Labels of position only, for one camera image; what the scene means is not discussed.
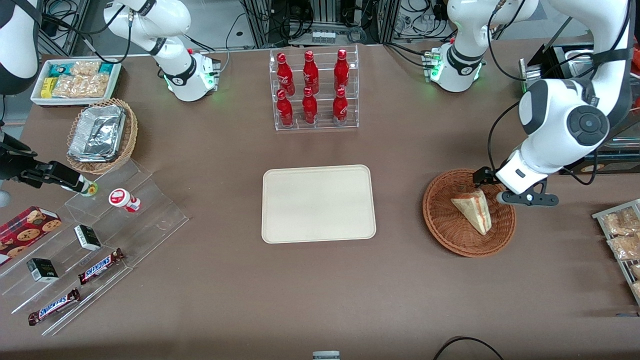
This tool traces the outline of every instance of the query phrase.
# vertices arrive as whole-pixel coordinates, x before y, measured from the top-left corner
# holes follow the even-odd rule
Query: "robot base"
[[[191,56],[196,60],[196,70],[184,85],[171,84],[166,76],[164,77],[169,90],[182,101],[196,101],[210,92],[216,91],[220,80],[219,61],[214,63],[211,58],[201,54],[192,54]]]
[[[461,76],[447,60],[447,51],[450,46],[451,44],[444,44],[441,47],[434,47],[430,53],[422,56],[422,64],[429,67],[424,69],[424,77],[428,83],[436,83],[449,92],[463,92],[478,79],[482,63],[478,65],[475,74]]]

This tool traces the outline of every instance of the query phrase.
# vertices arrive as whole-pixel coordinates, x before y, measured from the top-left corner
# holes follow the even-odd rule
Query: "small black box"
[[[35,281],[54,282],[58,280],[58,273],[53,268],[51,260],[33,258],[27,261],[27,267]]]
[[[98,251],[100,250],[100,240],[95,235],[95,231],[87,225],[78,225],[74,228],[76,232],[76,238],[80,241],[80,246],[87,250]]]

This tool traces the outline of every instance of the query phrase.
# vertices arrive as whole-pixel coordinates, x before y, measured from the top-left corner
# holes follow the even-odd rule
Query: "white tray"
[[[106,58],[109,61],[116,61],[116,59]],[[85,97],[81,99],[64,99],[64,98],[51,98],[45,99],[40,97],[40,91],[42,90],[42,84],[44,83],[44,79],[49,75],[49,71],[52,65],[59,64],[68,64],[76,61],[102,61],[99,58],[72,58],[72,59],[56,59],[56,60],[47,60],[42,64],[40,68],[40,74],[38,75],[38,80],[36,80],[36,85],[33,87],[33,91],[31,92],[31,101],[40,106],[77,106],[77,105],[89,105],[95,102],[108,100],[113,95],[113,91],[116,88],[116,83],[118,81],[118,76],[120,75],[120,69],[122,68],[122,64],[114,64],[113,68],[111,68],[111,74],[109,75],[109,82],[107,83],[107,89],[104,91],[103,97]]]
[[[376,234],[371,173],[364,165],[283,168],[262,178],[262,239],[296,243]]]

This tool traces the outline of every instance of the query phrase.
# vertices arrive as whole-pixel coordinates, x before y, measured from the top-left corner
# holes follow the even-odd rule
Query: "clear acrylic stand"
[[[345,89],[345,97],[349,103],[347,107],[347,120],[343,126],[336,126],[333,123],[333,100],[335,99],[335,88],[333,87],[333,68],[338,57],[338,50],[345,49],[347,51],[347,62],[349,63],[349,85]],[[318,119],[314,125],[305,122],[304,112],[302,109],[302,99],[304,98],[303,89],[305,88],[305,80],[302,69],[305,66],[305,50],[307,49],[278,49],[271,50],[269,54],[269,76],[271,79],[271,99],[273,102],[273,118],[276,130],[318,130],[318,129],[344,129],[358,127],[359,119],[359,102],[360,92],[358,89],[358,47],[342,46],[342,47],[314,47],[314,58],[318,65],[320,78],[320,91],[315,95],[318,103]],[[282,126],[280,117],[278,116],[278,108],[276,102],[276,91],[280,88],[278,82],[278,62],[276,55],[285,53],[287,55],[287,63],[293,71],[293,83],[296,86],[296,93],[289,97],[293,107],[292,127]]]
[[[56,211],[63,221],[56,233],[0,269],[3,301],[13,309],[13,314],[24,317],[25,326],[30,313],[78,288],[82,299],[79,303],[65,306],[36,325],[42,327],[43,336],[60,331],[188,221],[156,186],[151,173],[133,160],[100,176],[96,183],[99,189],[93,197],[75,195]],[[141,209],[129,213],[110,205],[109,194],[116,188],[125,188],[139,198]],[[78,224],[93,228],[102,243],[100,250],[92,252],[80,246],[74,232]],[[117,248],[126,258],[80,285],[78,275]],[[35,282],[26,265],[31,258],[50,259],[60,278],[49,284]]]

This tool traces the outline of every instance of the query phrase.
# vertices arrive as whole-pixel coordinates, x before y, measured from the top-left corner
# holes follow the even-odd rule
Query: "beige tray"
[[[371,173],[366,166],[283,168],[264,174],[265,242],[369,239],[375,234]]]

